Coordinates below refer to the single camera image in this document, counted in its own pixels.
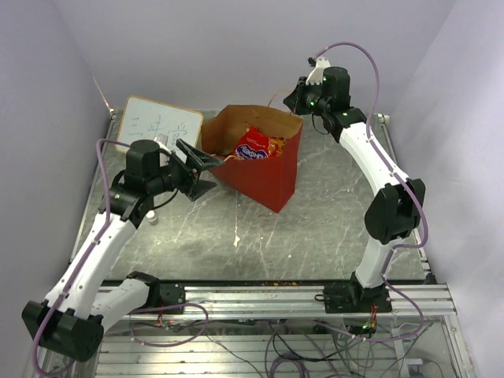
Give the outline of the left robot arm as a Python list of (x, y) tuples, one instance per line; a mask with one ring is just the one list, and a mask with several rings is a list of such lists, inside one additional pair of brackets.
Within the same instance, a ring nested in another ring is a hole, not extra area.
[(223, 160), (182, 139), (176, 147), (184, 159), (154, 140), (136, 140), (127, 146), (125, 168), (112, 181), (102, 178), (102, 205), (79, 252), (45, 298), (28, 302), (22, 311), (35, 348), (88, 361), (105, 332), (123, 316), (159, 307), (160, 280), (146, 273), (129, 274), (103, 296), (98, 290), (125, 244), (154, 210), (156, 196), (171, 192), (194, 201), (216, 186), (200, 175), (222, 166)]

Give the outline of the red snack packet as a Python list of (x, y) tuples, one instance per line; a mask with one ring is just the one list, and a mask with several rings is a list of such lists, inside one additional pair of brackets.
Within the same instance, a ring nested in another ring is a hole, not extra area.
[(237, 142), (233, 155), (240, 160), (274, 158), (283, 153), (285, 142), (284, 138), (264, 135), (255, 126), (250, 126)]

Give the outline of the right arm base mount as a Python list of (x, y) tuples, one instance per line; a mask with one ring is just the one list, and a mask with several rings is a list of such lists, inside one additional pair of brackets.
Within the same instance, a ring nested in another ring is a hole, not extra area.
[(378, 313), (390, 313), (392, 304), (384, 284), (374, 288), (362, 288), (358, 283), (335, 283), (322, 291), (326, 313), (371, 313), (372, 306)]

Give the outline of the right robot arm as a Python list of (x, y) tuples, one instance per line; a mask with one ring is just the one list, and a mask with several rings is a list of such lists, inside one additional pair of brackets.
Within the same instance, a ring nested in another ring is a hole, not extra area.
[(365, 311), (384, 288), (391, 249), (401, 246), (421, 222), (425, 185), (393, 162), (377, 141), (371, 119), (350, 104), (350, 75), (345, 68), (315, 62), (283, 102), (296, 115), (320, 117), (326, 133), (350, 154), (372, 189), (374, 199), (364, 216), (369, 240), (346, 294), (352, 309)]

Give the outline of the red paper bag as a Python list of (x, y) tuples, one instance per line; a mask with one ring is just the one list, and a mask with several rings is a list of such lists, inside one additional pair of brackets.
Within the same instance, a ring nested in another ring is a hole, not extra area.
[[(298, 148), (304, 121), (301, 117), (262, 105), (227, 105), (201, 129), (202, 150), (225, 164), (211, 169), (223, 183), (278, 213), (295, 192)], [(240, 160), (233, 155), (246, 128), (286, 140), (283, 153), (261, 160)]]

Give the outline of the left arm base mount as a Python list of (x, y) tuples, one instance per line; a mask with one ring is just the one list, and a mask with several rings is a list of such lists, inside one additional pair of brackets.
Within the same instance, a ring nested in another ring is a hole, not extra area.
[(165, 309), (163, 313), (181, 314), (183, 307), (179, 307), (179, 305), (185, 302), (186, 292), (183, 286), (178, 283), (162, 283), (160, 285), (158, 305), (160, 307), (172, 306), (172, 309)]

